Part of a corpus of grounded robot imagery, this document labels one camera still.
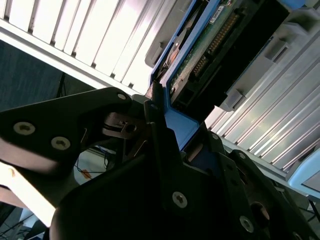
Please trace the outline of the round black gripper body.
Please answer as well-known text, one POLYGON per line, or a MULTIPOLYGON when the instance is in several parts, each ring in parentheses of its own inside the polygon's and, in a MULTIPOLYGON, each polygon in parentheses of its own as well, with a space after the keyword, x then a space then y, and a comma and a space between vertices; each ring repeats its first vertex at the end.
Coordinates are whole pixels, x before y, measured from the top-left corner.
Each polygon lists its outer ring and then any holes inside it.
POLYGON ((52 240, 230 240, 234 225, 212 175, 140 156, 68 194, 52 240))

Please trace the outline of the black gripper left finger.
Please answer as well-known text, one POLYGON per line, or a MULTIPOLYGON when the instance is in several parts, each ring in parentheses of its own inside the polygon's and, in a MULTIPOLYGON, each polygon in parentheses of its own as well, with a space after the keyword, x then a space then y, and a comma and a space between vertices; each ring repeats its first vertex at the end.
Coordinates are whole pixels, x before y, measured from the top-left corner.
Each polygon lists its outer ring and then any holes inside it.
POLYGON ((182 162, 159 94, 139 103, 108 87, 0 114, 0 159, 52 184, 68 179, 83 151, 110 142, 116 144, 115 163, 99 176, 141 156, 182 162))

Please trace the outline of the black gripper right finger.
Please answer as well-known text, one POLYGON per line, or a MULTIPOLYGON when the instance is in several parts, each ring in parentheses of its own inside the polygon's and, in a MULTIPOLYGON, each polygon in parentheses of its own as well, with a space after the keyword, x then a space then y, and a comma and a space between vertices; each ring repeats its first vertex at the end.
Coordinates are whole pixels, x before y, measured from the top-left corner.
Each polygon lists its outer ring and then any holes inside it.
POLYGON ((226 152, 221 138, 204 124, 203 150, 215 166, 207 166, 221 184, 231 238, 237 240, 317 240, 287 190, 280 192, 241 150, 226 152))

